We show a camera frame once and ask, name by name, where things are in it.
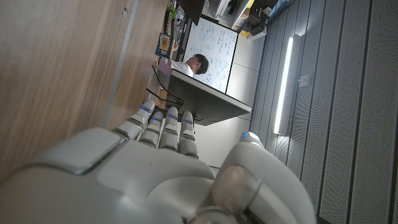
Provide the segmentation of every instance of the yellow object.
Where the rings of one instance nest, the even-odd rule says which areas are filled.
[[[250,33],[242,30],[241,34],[242,34],[243,36],[247,37]]]
[[[254,3],[254,0],[250,0],[250,2],[249,2],[249,4],[248,4],[248,8],[249,8],[249,9],[250,9],[251,6],[253,5],[253,3]]]

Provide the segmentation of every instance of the black cable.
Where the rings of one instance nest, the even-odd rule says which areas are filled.
[[[161,98],[160,96],[156,95],[153,91],[151,91],[151,90],[148,89],[148,88],[147,88],[147,91],[148,91],[150,94],[156,96],[158,99],[160,99],[160,100],[162,100],[162,101],[164,101],[164,102],[170,102],[170,103],[175,103],[175,104],[179,105],[179,103],[177,103],[177,102],[174,102],[174,101],[171,101],[171,100],[165,100],[165,99]]]
[[[157,74],[156,69],[155,69],[155,67],[154,67],[153,65],[152,65],[152,69],[154,70],[155,75],[156,75],[156,78],[157,78],[157,81],[160,83],[161,87],[162,87],[168,94],[170,94],[170,95],[176,97],[178,100],[181,100],[182,103],[183,103],[184,101],[183,101],[181,98],[179,98],[179,97],[173,95],[171,92],[169,92],[169,91],[166,89],[166,87],[163,86],[162,82],[160,81],[159,75]]]

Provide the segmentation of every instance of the robotic hand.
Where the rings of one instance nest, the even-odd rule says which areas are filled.
[[[243,133],[215,178],[192,114],[178,137],[177,109],[149,120],[153,110],[147,100],[113,131],[88,129],[26,163],[0,183],[0,222],[316,223],[303,185],[256,135]]]
[[[215,208],[201,211],[198,218],[206,222],[197,223],[216,223],[231,214],[244,223],[316,223],[303,185],[253,133],[243,133],[232,148],[213,183],[211,196],[225,215]]]

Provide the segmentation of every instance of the man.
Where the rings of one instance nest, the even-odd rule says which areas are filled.
[[[209,67],[209,61],[201,54],[196,54],[191,57],[187,62],[174,62],[169,60],[167,63],[171,68],[174,68],[190,77],[193,75],[204,74]]]

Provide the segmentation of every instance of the gray acoustic panel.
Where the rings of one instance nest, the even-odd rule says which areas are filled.
[[[299,6],[299,3],[296,2],[295,4],[291,5],[285,11],[287,13],[287,18],[286,18],[286,25],[285,25],[284,41],[283,41],[282,51],[280,54],[279,67],[278,67],[278,71],[277,71],[277,81],[276,81],[276,85],[275,85],[274,99],[273,99],[273,103],[272,103],[271,117],[269,120],[269,127],[268,127],[268,137],[267,137],[267,142],[266,142],[266,149],[268,149],[268,151],[270,151],[270,152],[274,152],[275,155],[281,154],[281,153],[283,154],[283,152],[276,151],[278,135],[274,133],[275,117],[276,117],[276,111],[278,108],[280,85],[282,82],[282,76],[283,76],[283,72],[284,72],[287,45],[289,43],[289,38],[293,37],[293,34],[294,34],[294,27],[295,27],[295,23],[296,23],[298,6]],[[285,148],[285,150],[284,150],[284,154],[285,154],[283,156],[284,158],[286,158],[286,153],[287,153],[287,148]]]
[[[269,33],[270,31],[270,27],[267,27],[267,33]],[[249,125],[249,131],[255,133],[253,131],[253,124],[256,118],[256,112],[257,112],[257,105],[259,102],[259,91],[260,91],[260,87],[261,87],[261,83],[262,83],[262,71],[263,71],[263,67],[264,67],[264,61],[265,61],[265,57],[266,57],[266,53],[267,53],[267,46],[268,46],[268,35],[266,35],[265,37],[265,41],[264,41],[264,46],[262,48],[262,58],[261,58],[261,62],[260,62],[260,67],[259,67],[259,75],[258,75],[258,79],[257,79],[257,85],[256,85],[256,92],[254,94],[254,102],[253,102],[253,107],[252,107],[252,113],[251,113],[251,117],[250,117],[250,125]]]
[[[345,0],[326,2],[316,78],[313,86],[311,115],[308,124],[307,145],[301,181],[310,195],[315,213],[319,212],[318,204],[329,134],[336,65],[340,49],[344,3]]]
[[[396,197],[394,201],[394,214],[392,217],[392,222],[395,224],[398,224],[398,187],[397,186],[398,186],[398,178],[396,179]]]
[[[274,93],[275,93],[275,84],[277,81],[278,76],[278,68],[281,56],[282,45],[284,43],[284,35],[285,35],[285,25],[286,25],[286,18],[287,18],[288,10],[284,11],[278,20],[278,29],[275,38],[275,47],[274,53],[272,54],[271,59],[271,67],[269,69],[269,78],[268,78],[268,87],[266,91],[266,98],[264,100],[264,109],[262,111],[262,119],[260,124],[260,132],[259,138],[266,149],[274,153],[274,148],[268,148],[266,146],[267,137],[268,137],[268,129],[270,125],[270,118],[271,118],[271,111],[274,102]]]
[[[308,15],[310,14],[311,0],[298,0],[295,1],[294,4],[298,4],[294,34],[303,37],[307,31]]]
[[[298,88],[292,135],[290,138],[289,156],[287,159],[287,166],[299,178],[302,171],[305,142],[307,140],[312,83],[315,76],[315,65],[318,59],[318,47],[324,7],[324,0],[311,1],[307,33],[305,34],[300,76],[309,75],[311,77],[311,84]]]
[[[397,1],[374,0],[350,223],[387,223],[398,109]]]
[[[272,54],[274,53],[276,30],[278,28],[278,19],[271,24],[269,29],[269,35],[267,35],[268,44],[267,50],[265,52],[264,64],[262,70],[260,71],[261,83],[258,91],[257,106],[254,113],[253,119],[253,133],[259,135],[260,123],[262,118],[262,111],[264,109],[264,100],[266,98],[267,83],[269,76],[269,68],[271,67]]]
[[[346,223],[348,213],[368,14],[369,1],[346,1],[319,211],[330,223]]]
[[[277,144],[275,148],[275,156],[284,164],[286,164],[288,146],[289,146],[289,137],[279,135],[277,138]]]

